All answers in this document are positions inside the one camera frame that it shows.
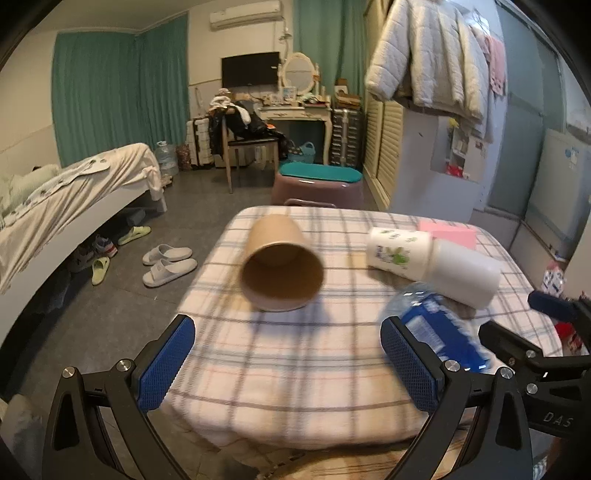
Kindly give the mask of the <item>blue label clear plastic cup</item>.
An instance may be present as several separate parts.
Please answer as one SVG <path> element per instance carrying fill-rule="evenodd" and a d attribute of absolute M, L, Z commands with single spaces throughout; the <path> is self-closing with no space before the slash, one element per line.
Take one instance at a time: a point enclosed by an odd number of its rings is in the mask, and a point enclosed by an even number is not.
<path fill-rule="evenodd" d="M 383 320 L 391 316 L 397 316 L 442 362 L 454 360 L 470 372 L 486 373 L 491 368 L 485 348 L 430 285 L 414 282 L 394 294 L 381 312 Z"/>

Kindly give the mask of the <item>white paper cup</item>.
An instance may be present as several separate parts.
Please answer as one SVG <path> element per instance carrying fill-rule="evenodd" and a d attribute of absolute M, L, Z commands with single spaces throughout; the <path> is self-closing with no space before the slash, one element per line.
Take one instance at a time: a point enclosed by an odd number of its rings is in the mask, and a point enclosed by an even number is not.
<path fill-rule="evenodd" d="M 501 262 L 449 240 L 435 239 L 423 281 L 474 309 L 489 306 L 501 280 Z"/>

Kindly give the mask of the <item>white refrigerator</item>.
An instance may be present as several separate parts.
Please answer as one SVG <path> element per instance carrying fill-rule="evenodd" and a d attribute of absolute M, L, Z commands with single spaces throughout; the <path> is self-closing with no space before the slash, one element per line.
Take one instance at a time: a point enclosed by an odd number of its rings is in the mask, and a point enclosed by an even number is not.
<path fill-rule="evenodd" d="M 568 259 L 589 212 L 590 146 L 548 129 L 525 222 L 554 254 Z"/>

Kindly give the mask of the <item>white slipper near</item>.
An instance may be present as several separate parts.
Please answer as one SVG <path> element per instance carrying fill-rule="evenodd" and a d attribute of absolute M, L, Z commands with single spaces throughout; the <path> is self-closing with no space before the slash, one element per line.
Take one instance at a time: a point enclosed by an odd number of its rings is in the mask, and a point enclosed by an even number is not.
<path fill-rule="evenodd" d="M 197 269 L 197 260 L 187 258 L 176 262 L 158 260 L 143 276 L 142 283 L 157 288 Z"/>

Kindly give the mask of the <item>white slipper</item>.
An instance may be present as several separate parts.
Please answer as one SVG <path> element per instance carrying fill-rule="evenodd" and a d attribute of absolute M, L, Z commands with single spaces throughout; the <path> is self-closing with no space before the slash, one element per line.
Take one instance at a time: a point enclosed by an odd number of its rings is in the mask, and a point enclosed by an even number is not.
<path fill-rule="evenodd" d="M 168 244 L 159 244 L 142 256 L 142 264 L 144 266 L 153 266 L 160 260 L 177 262 L 191 256 L 192 250 L 189 247 L 173 247 Z"/>
<path fill-rule="evenodd" d="M 176 262 L 158 260 L 143 276 L 142 283 L 157 288 L 197 269 L 197 260 L 187 258 Z"/>

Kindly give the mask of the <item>plaid checkered tablecloth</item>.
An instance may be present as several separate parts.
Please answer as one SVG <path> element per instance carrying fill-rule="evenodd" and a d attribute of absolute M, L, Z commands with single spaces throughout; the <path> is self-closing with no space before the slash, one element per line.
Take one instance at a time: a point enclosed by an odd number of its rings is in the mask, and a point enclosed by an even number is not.
<path fill-rule="evenodd" d="M 380 316 L 404 287 L 365 259 L 374 227 L 413 230 L 386 212 L 287 207 L 325 263 L 322 290 L 290 312 L 256 310 L 238 286 L 249 230 L 273 213 L 249 207 L 226 225 L 179 305 L 195 341 L 162 409 L 218 447 L 386 444 L 415 436 L 417 410 L 384 355 Z"/>

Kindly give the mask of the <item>bed with beige bedding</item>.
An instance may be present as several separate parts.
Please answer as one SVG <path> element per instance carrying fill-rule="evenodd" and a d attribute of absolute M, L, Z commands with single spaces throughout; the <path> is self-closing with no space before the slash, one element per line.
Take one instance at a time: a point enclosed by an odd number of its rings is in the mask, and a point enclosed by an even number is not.
<path fill-rule="evenodd" d="M 144 193 L 166 209 L 154 153 L 131 144 L 63 169 L 2 219 L 2 338 L 76 247 Z"/>

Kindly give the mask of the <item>white wardrobe cabinet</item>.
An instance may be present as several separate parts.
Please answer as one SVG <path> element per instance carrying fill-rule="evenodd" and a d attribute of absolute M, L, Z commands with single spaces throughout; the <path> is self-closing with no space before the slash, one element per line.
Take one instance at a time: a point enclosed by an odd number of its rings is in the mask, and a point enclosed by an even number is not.
<path fill-rule="evenodd" d="M 420 108 L 410 97 L 382 102 L 402 109 L 402 138 L 390 208 L 396 213 L 467 222 L 476 204 L 479 184 L 450 175 L 446 152 L 447 122 L 459 122 L 467 133 L 483 133 L 485 122 L 474 123 L 438 110 Z"/>

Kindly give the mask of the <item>pink hanging garment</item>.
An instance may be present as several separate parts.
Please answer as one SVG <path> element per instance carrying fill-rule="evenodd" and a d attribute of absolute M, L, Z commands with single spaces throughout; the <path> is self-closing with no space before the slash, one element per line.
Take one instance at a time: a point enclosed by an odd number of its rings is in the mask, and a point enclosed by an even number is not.
<path fill-rule="evenodd" d="M 489 64 L 491 90 L 499 96 L 506 90 L 506 52 L 504 43 L 491 35 L 484 36 L 484 53 Z"/>

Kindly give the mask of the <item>purple stool with teal cushion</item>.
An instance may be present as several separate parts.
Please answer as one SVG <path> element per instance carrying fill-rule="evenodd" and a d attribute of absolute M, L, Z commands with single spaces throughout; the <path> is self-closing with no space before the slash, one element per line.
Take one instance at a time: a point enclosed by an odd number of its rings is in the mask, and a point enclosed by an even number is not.
<path fill-rule="evenodd" d="M 274 177 L 270 202 L 359 210 L 363 207 L 363 175 L 349 167 L 285 163 Z"/>

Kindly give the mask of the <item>wooden chair with clothes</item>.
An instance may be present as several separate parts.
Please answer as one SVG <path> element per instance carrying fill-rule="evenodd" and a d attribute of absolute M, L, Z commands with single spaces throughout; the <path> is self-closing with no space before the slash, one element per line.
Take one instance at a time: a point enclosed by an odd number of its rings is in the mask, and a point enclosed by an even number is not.
<path fill-rule="evenodd" d="M 209 103 L 207 117 L 211 152 L 221 156 L 224 162 L 229 193 L 233 192 L 231 148 L 270 145 L 276 172 L 280 169 L 280 162 L 287 160 L 287 136 L 263 121 L 253 107 L 248 108 L 242 101 L 233 100 L 231 91 L 228 89 L 218 90 Z"/>

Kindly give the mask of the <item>teal plastic basket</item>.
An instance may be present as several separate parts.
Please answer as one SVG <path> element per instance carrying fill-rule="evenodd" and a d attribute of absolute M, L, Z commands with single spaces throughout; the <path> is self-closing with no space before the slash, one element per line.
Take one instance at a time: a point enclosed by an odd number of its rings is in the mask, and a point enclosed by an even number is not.
<path fill-rule="evenodd" d="M 288 162 L 301 162 L 312 164 L 315 162 L 315 145 L 311 142 L 306 142 L 300 146 L 290 143 L 287 150 Z"/>

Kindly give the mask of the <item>teal curtain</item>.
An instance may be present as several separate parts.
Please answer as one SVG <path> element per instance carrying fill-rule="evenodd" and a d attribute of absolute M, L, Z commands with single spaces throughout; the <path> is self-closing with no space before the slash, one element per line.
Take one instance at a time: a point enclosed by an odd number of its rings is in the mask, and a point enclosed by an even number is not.
<path fill-rule="evenodd" d="M 61 165 L 133 143 L 185 141 L 188 17 L 140 34 L 57 35 L 51 110 Z"/>
<path fill-rule="evenodd" d="M 349 94 L 363 96 L 366 72 L 365 1 L 294 1 L 294 51 L 320 67 L 329 94 L 345 79 Z"/>

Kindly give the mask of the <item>oval vanity mirror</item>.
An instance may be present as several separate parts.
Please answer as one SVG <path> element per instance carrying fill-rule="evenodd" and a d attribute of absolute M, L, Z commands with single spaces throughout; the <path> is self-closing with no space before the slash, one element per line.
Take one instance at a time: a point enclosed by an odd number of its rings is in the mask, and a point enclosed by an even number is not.
<path fill-rule="evenodd" d="M 317 65 L 301 52 L 288 55 L 280 67 L 281 86 L 294 87 L 297 95 L 310 93 L 315 88 L 317 77 Z"/>

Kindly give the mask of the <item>white air conditioner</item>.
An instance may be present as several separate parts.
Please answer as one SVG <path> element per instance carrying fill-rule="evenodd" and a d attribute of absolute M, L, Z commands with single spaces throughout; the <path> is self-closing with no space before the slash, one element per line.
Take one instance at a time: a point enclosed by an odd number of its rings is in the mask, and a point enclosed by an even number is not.
<path fill-rule="evenodd" d="M 212 30 L 221 30 L 237 26 L 263 22 L 279 21 L 283 18 L 283 3 L 263 1 L 228 7 L 209 14 Z"/>

